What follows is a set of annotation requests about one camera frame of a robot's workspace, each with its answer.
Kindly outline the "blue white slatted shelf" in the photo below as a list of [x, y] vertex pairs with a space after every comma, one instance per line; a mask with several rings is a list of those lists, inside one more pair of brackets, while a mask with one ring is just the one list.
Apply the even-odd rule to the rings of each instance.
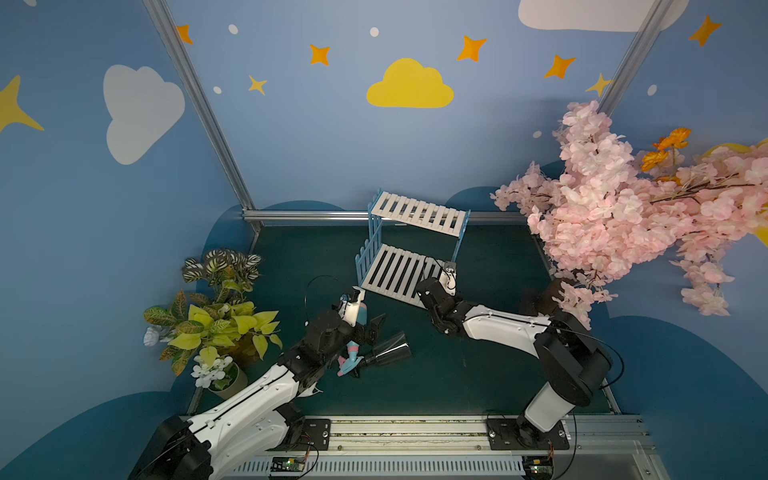
[[355, 256], [358, 287], [420, 307], [416, 285], [439, 280], [439, 261], [457, 262], [470, 213], [378, 191], [367, 207], [368, 238]]

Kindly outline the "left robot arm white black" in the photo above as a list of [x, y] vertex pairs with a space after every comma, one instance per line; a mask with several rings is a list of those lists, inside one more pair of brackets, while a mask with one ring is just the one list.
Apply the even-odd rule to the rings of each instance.
[[221, 479], [258, 450], [283, 443], [301, 418], [290, 403], [308, 392], [349, 342], [374, 344], [387, 316], [353, 325], [329, 310], [244, 390], [201, 414], [171, 416], [153, 433], [130, 479]]

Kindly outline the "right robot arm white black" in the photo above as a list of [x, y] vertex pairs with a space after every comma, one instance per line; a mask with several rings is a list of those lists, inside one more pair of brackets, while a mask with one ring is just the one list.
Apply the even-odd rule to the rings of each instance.
[[416, 293], [438, 331], [498, 343], [539, 360], [546, 383], [516, 420], [516, 432], [529, 443], [574, 408], [588, 406], [613, 367], [605, 344], [559, 308], [540, 316], [493, 310], [449, 294], [434, 277], [420, 281]]

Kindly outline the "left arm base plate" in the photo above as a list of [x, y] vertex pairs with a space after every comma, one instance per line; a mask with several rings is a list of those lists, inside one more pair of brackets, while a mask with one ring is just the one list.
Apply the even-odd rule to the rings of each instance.
[[284, 450], [296, 450], [307, 445], [323, 452], [329, 449], [332, 421], [328, 418], [303, 417], [288, 429], [281, 444]]

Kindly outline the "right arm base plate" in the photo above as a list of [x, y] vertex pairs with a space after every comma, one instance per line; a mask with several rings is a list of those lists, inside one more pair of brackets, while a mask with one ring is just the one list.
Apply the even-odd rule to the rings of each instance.
[[571, 443], [565, 425], [558, 421], [547, 431], [539, 431], [525, 418], [487, 417], [485, 426], [490, 448], [494, 451], [550, 450], [566, 451]]

